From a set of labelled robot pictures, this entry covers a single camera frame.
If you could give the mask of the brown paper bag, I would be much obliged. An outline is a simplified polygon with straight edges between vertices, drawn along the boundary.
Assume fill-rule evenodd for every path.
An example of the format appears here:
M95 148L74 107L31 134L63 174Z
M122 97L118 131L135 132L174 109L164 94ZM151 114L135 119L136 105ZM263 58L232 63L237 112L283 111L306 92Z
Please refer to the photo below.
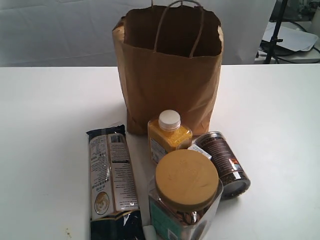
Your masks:
M112 30L127 129L175 110L196 136L209 130L224 51L221 21L196 0L127 12Z

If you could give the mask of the dark brown can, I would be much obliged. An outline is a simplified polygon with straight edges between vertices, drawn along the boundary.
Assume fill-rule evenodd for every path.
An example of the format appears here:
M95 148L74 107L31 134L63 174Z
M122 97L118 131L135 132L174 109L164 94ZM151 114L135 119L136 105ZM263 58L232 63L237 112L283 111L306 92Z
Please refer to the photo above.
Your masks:
M223 185L222 199L236 198L249 189L251 181L221 132L207 132L199 136L195 144L211 155Z

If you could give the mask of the yellow millet bottle white cap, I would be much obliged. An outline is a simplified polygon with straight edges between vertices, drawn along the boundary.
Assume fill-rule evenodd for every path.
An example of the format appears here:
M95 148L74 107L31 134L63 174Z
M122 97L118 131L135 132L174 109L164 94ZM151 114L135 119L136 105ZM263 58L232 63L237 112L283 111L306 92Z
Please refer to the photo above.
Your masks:
M182 125L180 114L172 109L162 111L157 118L147 124L150 159L158 163L166 154L187 149L193 133Z

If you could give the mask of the clear jar yellow lid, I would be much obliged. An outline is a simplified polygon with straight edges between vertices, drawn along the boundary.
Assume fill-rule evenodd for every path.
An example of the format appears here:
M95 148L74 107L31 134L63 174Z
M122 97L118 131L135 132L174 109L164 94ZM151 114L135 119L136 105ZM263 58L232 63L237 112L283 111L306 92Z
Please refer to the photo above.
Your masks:
M191 149L166 154L149 183L151 225L163 240L201 240L210 229L224 187L214 164Z

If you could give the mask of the dark noodle packet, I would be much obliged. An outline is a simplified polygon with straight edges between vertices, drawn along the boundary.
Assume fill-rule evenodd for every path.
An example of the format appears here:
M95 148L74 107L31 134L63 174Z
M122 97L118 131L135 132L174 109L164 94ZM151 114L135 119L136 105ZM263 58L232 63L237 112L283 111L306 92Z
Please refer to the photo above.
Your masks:
M143 240L145 236L125 126L94 129L87 135L90 238Z

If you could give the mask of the black tripod light stand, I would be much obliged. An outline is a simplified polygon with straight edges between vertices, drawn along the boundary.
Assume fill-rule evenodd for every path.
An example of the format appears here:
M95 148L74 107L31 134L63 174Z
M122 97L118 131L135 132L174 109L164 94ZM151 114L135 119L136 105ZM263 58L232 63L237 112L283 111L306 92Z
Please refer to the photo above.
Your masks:
M278 61L277 56L275 54L275 47L277 43L280 43L283 41L283 39L278 38L278 34L279 34L279 30L285 15L285 10L287 5L288 5L288 0L277 0L275 2L270 19L276 20L276 24L273 30L273 34L270 38L270 42L268 44L268 52L263 62L264 64L270 64L272 57L275 59L276 62Z

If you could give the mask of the white backdrop sheet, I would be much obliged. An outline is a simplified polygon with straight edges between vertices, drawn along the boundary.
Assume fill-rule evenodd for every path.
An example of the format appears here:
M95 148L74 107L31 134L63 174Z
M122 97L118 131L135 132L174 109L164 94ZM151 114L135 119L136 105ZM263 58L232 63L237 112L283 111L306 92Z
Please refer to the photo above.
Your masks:
M3 0L0 3L2 67L84 67L117 64L112 30L149 0ZM203 0L221 21L223 64L253 64L273 0Z

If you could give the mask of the white paper stack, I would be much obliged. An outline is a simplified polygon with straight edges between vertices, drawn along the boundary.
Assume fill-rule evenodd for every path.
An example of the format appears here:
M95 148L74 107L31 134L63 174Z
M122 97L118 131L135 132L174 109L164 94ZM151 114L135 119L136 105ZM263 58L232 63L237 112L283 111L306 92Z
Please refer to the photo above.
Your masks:
M282 39L277 45L293 52L308 52L313 47L320 48L320 38L311 33L310 21L300 21L295 24L283 22L280 26L277 38Z

